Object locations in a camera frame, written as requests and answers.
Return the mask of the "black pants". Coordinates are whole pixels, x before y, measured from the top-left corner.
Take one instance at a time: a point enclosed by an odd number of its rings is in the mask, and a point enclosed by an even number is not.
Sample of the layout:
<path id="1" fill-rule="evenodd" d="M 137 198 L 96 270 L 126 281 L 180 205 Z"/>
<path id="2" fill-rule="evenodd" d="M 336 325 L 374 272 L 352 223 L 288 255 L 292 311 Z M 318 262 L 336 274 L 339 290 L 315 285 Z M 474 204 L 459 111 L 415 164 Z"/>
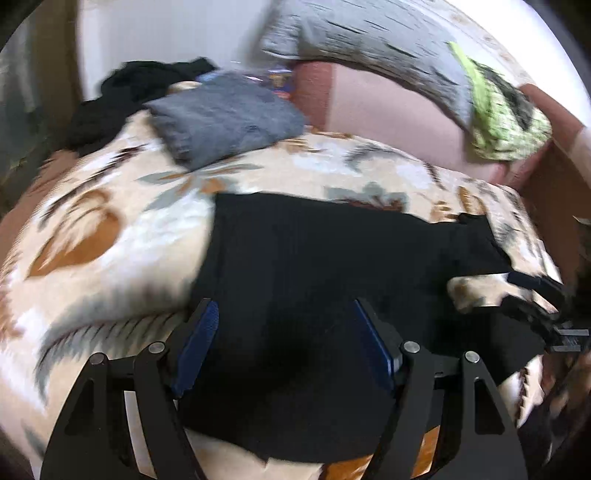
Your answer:
<path id="1" fill-rule="evenodd" d="M 455 277 L 512 268 L 488 220 L 452 223 L 274 194 L 219 194 L 190 300 L 211 298 L 219 327 L 183 425 L 260 458 L 332 463 L 371 454 L 393 400 L 370 372 L 353 303 L 439 355 L 468 350 L 496 383 L 543 350 L 496 308 L 459 312 Z"/>

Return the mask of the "leaf pattern fleece blanket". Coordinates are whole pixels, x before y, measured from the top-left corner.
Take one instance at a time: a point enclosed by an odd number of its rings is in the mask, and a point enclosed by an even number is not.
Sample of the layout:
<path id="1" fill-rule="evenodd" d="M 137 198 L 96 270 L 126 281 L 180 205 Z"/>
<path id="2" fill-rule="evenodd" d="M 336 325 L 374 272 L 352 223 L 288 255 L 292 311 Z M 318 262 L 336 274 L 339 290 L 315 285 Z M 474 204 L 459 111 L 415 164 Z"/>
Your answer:
<path id="1" fill-rule="evenodd" d="M 221 191 L 399 209 L 429 222 L 484 214 L 519 271 L 559 277 L 507 186 L 317 129 L 190 172 L 137 113 L 96 153 L 56 153 L 1 225 L 1 430 L 34 472 L 88 356 L 134 354 L 172 330 Z"/>

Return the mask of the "green patterned cloth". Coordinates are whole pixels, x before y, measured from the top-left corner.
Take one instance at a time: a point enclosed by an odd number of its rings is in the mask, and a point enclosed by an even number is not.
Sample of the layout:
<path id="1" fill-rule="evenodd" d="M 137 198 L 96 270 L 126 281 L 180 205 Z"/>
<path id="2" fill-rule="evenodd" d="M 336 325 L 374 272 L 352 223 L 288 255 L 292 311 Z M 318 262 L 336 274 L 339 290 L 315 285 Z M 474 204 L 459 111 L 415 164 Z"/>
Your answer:
<path id="1" fill-rule="evenodd" d="M 472 86 L 472 145 L 481 158 L 524 160 L 551 139 L 550 120 L 526 94 L 491 67 L 468 57 L 457 43 L 452 42 L 450 49 Z"/>

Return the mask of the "pink bed headboard cushion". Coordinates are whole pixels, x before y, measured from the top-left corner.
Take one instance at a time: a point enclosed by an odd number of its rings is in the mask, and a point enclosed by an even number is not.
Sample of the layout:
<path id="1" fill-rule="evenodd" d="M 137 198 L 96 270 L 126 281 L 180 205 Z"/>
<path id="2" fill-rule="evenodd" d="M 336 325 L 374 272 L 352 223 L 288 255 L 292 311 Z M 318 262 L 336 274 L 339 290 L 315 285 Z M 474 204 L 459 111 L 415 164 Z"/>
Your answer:
<path id="1" fill-rule="evenodd" d="M 393 146 L 423 161 L 490 183 L 521 189 L 540 168 L 590 185 L 590 129 L 532 84 L 520 89 L 548 117 L 552 144 L 519 162 L 490 162 L 471 150 L 468 134 L 435 103 L 370 71 L 312 61 L 294 67 L 291 101 L 322 131 L 359 135 Z"/>

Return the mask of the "grey quilted pillow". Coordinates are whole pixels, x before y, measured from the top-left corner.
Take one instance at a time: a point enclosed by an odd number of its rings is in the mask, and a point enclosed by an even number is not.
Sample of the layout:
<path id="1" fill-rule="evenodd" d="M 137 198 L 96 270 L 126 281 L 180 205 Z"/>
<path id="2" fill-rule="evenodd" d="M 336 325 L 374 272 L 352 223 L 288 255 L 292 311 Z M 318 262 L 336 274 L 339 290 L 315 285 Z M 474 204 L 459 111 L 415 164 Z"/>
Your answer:
<path id="1" fill-rule="evenodd" d="M 446 28 L 405 1 L 280 1 L 260 48 L 286 60 L 358 65 L 399 81 L 468 130 L 472 86 L 454 43 Z"/>

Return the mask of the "black clothes pile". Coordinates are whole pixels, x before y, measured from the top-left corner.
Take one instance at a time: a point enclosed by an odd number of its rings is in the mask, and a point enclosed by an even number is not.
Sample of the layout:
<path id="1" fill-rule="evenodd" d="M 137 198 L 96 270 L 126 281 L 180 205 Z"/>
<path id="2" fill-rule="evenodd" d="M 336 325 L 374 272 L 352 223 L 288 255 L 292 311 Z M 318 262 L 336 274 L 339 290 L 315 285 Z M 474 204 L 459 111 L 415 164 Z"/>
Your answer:
<path id="1" fill-rule="evenodd" d="M 165 96 L 175 83 L 193 81 L 215 69 L 204 57 L 190 62 L 125 63 L 103 80 L 96 99 L 77 107 L 67 128 L 64 148 L 80 157 L 102 149 L 119 134 L 126 119 L 146 102 Z"/>

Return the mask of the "folded grey jeans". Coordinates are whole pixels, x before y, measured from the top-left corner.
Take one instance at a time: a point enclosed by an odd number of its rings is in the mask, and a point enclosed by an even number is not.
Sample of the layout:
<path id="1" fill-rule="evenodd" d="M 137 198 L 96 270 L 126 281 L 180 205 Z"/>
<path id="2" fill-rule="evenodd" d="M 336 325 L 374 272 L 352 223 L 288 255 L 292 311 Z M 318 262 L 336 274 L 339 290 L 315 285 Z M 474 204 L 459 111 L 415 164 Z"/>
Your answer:
<path id="1" fill-rule="evenodd" d="M 172 159 L 190 171 L 301 136 L 307 125 L 293 103 L 233 72 L 145 108 Z"/>

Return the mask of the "colourful small package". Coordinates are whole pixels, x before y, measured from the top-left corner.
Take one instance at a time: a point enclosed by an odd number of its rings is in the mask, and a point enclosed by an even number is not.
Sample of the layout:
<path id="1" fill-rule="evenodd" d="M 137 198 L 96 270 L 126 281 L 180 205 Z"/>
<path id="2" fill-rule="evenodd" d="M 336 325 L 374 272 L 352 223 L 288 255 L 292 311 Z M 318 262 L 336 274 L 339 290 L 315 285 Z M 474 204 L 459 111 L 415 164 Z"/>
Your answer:
<path id="1" fill-rule="evenodd" d="M 245 73 L 245 77 L 263 88 L 272 90 L 280 98 L 290 100 L 293 96 L 294 72 L 288 68 L 257 69 Z"/>

